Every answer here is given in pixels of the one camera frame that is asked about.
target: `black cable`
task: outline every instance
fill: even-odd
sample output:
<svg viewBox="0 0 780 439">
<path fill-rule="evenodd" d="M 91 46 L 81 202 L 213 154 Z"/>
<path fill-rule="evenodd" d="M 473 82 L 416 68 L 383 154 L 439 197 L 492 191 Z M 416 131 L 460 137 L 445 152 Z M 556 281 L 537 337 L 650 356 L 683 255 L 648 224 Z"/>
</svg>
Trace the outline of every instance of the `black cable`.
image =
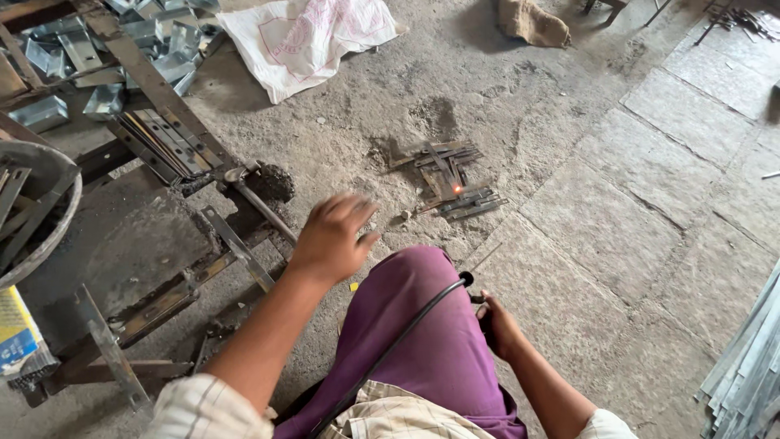
<svg viewBox="0 0 780 439">
<path fill-rule="evenodd" d="M 399 334 L 398 337 L 396 337 L 395 340 L 385 349 L 385 351 L 379 355 L 379 358 L 377 358 L 374 364 L 368 368 L 366 373 L 363 374 L 357 383 L 355 383 L 355 385 L 349 389 L 349 392 L 347 392 L 344 398 L 342 398 L 342 400 L 336 404 L 333 410 L 331 410 L 325 418 L 322 418 L 317 426 L 311 432 L 309 432 L 307 439 L 317 439 L 317 436 L 322 433 L 322 430 L 324 430 L 325 427 L 333 422 L 333 420 L 336 419 L 336 417 L 352 403 L 352 400 L 357 396 L 357 392 L 366 383 L 366 381 L 368 381 L 368 378 L 371 376 L 371 374 L 374 373 L 374 371 L 386 358 L 388 358 L 388 355 L 390 355 L 393 349 L 395 349 L 395 347 L 398 346 L 404 338 L 406 338 L 406 335 L 409 334 L 409 332 L 414 329 L 415 326 L 417 326 L 420 320 L 422 320 L 423 317 L 425 317 L 425 315 L 428 314 L 428 312 L 431 311 L 431 309 L 433 309 L 437 303 L 439 303 L 447 294 L 449 294 L 452 290 L 455 290 L 457 287 L 460 287 L 461 285 L 468 287 L 474 282 L 474 276 L 472 276 L 471 273 L 467 271 L 462 272 L 458 275 L 458 277 L 459 279 L 456 282 L 441 290 L 439 294 L 436 294 L 434 298 L 428 301 L 428 303 L 425 304 L 425 306 L 420 311 L 418 311 L 414 317 L 412 317 L 412 319 L 409 321 L 409 324 L 407 324 L 403 331 L 401 331 L 401 334 Z"/>
</svg>

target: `dirty floor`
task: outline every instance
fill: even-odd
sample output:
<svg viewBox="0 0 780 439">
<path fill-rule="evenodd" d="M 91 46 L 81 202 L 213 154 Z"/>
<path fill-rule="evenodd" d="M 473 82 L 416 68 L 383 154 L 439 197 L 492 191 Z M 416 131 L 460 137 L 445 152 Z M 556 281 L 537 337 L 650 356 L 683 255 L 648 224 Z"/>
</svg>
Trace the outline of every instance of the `dirty floor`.
<svg viewBox="0 0 780 439">
<path fill-rule="evenodd" d="M 198 70 L 187 98 L 228 148 L 292 174 L 297 195 L 283 215 L 293 229 L 336 191 L 381 203 L 372 221 L 382 239 L 320 304 L 273 406 L 327 373 L 347 284 L 422 243 L 443 247 L 463 269 L 495 250 L 475 270 L 475 287 L 500 297 L 567 380 L 640 437 L 696 437 L 704 418 L 691 395 L 780 254 L 780 178 L 760 179 L 780 166 L 769 108 L 780 43 L 716 29 L 693 46 L 706 23 L 699 2 L 672 2 L 648 28 L 651 0 L 634 0 L 606 28 L 606 5 L 582 16 L 580 2 L 540 2 L 571 27 L 566 50 L 501 36 L 493 0 L 387 3 L 411 31 L 347 56 L 319 87 L 272 106 L 227 44 Z M 72 155 L 83 147 L 83 137 L 50 135 Z M 422 182 L 386 163 L 432 138 L 476 143 L 485 157 L 470 177 L 495 179 L 510 203 L 453 223 L 399 221 Z M 213 188 L 190 202 L 234 209 Z M 267 245 L 255 252 L 266 266 L 278 259 Z M 195 328 L 250 285 L 242 267 L 230 267 L 129 356 L 181 355 Z M 530 436 L 542 437 L 509 369 L 498 364 L 498 373 Z M 10 437 L 137 437 L 146 422 L 114 384 L 70 387 L 35 410 L 4 389 L 0 406 Z"/>
</svg>

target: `white sack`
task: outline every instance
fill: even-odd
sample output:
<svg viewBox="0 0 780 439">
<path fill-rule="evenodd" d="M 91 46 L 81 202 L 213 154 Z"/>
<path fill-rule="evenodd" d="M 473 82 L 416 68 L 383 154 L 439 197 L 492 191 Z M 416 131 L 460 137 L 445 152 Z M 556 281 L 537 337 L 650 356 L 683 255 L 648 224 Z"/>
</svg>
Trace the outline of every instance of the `white sack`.
<svg viewBox="0 0 780 439">
<path fill-rule="evenodd" d="M 406 29 L 382 0 L 281 0 L 217 18 L 274 104 L 335 75 L 345 53 Z"/>
</svg>

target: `left hand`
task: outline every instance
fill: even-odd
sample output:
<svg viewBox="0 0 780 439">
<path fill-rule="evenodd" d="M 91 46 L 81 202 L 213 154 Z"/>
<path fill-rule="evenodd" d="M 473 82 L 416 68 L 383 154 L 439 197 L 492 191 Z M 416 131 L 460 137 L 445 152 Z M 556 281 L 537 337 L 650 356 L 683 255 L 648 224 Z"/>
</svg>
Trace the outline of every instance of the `left hand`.
<svg viewBox="0 0 780 439">
<path fill-rule="evenodd" d="M 317 203 L 300 232 L 287 270 L 322 282 L 328 289 L 352 276 L 379 239 L 377 232 L 357 240 L 355 234 L 378 208 L 367 197 L 349 192 Z"/>
</svg>

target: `hand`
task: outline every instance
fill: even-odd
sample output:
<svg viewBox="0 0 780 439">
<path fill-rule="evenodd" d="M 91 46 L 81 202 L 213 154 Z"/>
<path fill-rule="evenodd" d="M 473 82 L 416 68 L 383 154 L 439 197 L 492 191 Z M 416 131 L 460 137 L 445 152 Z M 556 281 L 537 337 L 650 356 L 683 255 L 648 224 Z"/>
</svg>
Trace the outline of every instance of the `hand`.
<svg viewBox="0 0 780 439">
<path fill-rule="evenodd" d="M 286 271 L 322 282 L 330 289 L 352 276 L 368 257 L 379 233 L 355 234 L 379 207 L 368 198 L 342 192 L 311 209 Z"/>
<path fill-rule="evenodd" d="M 512 350 L 525 336 L 517 326 L 515 318 L 498 302 L 497 298 L 489 295 L 485 290 L 480 293 L 485 297 L 485 303 L 477 310 L 477 318 L 485 332 L 487 345 L 500 359 L 508 361 Z"/>
</svg>

